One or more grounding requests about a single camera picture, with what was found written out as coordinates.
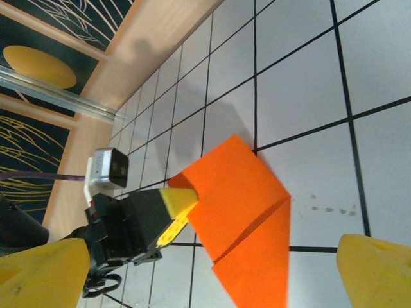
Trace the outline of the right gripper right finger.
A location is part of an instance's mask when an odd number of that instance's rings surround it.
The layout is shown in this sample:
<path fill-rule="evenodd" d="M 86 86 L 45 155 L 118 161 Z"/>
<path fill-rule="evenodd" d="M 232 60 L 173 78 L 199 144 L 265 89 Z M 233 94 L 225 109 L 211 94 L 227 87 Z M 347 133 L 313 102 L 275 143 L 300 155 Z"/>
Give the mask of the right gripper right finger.
<path fill-rule="evenodd" d="M 337 267 L 352 307 L 410 307 L 410 247 L 344 234 Z"/>

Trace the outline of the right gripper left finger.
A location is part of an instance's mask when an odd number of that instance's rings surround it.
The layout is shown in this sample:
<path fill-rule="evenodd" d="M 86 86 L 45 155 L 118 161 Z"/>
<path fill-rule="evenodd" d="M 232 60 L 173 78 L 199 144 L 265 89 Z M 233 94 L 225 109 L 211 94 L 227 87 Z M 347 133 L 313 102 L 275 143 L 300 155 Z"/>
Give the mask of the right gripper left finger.
<path fill-rule="evenodd" d="M 1 257 L 1 307 L 76 307 L 89 271 L 83 239 Z"/>

